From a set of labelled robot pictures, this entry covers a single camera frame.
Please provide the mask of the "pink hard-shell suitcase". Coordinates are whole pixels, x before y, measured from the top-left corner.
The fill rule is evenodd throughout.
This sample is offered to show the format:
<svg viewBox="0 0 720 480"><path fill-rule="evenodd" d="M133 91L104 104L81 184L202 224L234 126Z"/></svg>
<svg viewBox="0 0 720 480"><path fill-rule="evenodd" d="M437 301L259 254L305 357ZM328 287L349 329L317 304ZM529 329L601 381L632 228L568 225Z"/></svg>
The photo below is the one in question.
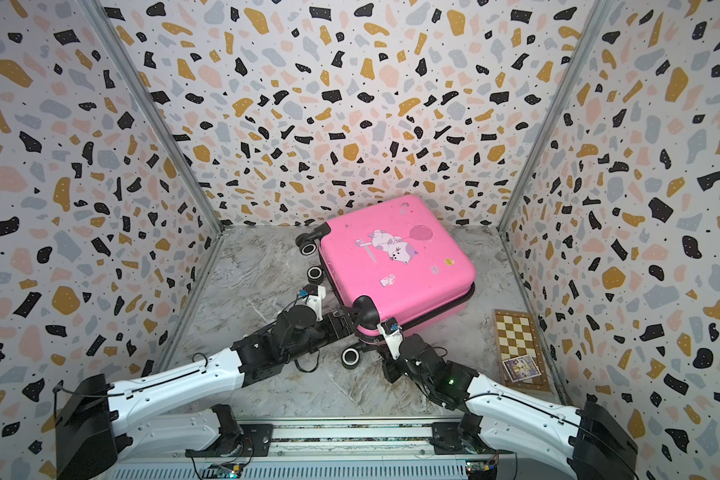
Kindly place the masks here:
<svg viewBox="0 0 720 480"><path fill-rule="evenodd" d="M377 325L395 318L404 338L461 311L475 292L476 269L418 197L405 195L327 220L295 240L317 254L311 282L327 281L342 307L356 314L357 343L343 366L385 345Z"/></svg>

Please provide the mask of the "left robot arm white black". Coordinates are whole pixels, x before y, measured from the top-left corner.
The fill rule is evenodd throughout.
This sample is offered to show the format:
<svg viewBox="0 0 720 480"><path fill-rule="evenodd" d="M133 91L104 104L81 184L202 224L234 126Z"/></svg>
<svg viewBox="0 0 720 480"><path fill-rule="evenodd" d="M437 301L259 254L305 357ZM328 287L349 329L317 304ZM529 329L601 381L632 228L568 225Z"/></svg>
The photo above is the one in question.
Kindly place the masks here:
<svg viewBox="0 0 720 480"><path fill-rule="evenodd" d="M92 479L122 455L146 447L179 450L192 460L253 450L228 406L213 406L207 421L167 413L280 374L286 364L352 335L357 317L352 307L319 316L309 306L296 305L232 346L190 364L133 380L108 382L102 374L86 378L54 412L57 478Z"/></svg>

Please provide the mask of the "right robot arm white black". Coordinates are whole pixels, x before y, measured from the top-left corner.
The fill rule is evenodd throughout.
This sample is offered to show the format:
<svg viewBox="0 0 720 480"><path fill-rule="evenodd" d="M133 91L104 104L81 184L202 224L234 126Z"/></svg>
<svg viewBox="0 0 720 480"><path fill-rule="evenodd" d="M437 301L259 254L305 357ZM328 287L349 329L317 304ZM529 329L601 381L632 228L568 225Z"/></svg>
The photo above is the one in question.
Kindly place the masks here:
<svg viewBox="0 0 720 480"><path fill-rule="evenodd" d="M432 403L464 413L462 439L511 451L574 479L636 479L638 448L601 405L542 401L441 357L414 334L381 348L385 376L405 377Z"/></svg>

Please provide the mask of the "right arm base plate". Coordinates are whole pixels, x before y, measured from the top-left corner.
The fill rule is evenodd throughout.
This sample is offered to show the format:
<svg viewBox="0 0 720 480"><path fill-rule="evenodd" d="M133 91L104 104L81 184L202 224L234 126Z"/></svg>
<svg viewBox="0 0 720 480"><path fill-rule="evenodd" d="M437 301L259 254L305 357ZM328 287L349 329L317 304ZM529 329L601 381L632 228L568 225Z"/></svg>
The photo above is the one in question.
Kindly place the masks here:
<svg viewBox="0 0 720 480"><path fill-rule="evenodd" d="M485 454L489 448L474 425L464 422L434 422L429 443L436 455Z"/></svg>

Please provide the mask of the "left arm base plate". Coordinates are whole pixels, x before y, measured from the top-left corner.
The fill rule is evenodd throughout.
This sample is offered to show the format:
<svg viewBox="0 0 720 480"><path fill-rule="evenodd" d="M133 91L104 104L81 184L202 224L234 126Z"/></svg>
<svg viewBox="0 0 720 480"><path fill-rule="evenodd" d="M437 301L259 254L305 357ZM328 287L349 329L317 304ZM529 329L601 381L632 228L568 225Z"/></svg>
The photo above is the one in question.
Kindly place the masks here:
<svg viewBox="0 0 720 480"><path fill-rule="evenodd" d="M266 457L274 425L269 423L220 426L218 434L203 449L186 449L187 458Z"/></svg>

